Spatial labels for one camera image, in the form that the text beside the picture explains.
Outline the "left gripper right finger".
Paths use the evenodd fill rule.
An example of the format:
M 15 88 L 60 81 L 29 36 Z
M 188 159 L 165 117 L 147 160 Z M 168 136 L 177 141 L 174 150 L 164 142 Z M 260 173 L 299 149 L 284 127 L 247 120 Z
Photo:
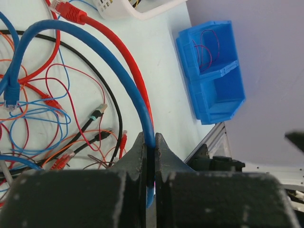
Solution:
M 194 171 L 155 136 L 159 228 L 299 228 L 283 185 L 260 172 Z

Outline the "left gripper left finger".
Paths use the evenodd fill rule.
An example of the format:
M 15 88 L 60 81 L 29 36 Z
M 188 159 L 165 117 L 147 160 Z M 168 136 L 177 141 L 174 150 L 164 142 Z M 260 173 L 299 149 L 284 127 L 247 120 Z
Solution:
M 27 171 L 8 192 L 3 228 L 145 227 L 145 143 L 106 170 Z

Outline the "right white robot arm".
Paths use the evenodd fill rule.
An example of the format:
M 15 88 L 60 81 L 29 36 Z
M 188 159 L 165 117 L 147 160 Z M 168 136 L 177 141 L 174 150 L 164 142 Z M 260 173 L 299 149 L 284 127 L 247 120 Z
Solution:
M 288 167 L 238 161 L 230 156 L 225 130 L 211 131 L 186 158 L 196 171 L 260 172 L 273 175 L 283 185 L 295 210 L 304 210 L 304 167 Z

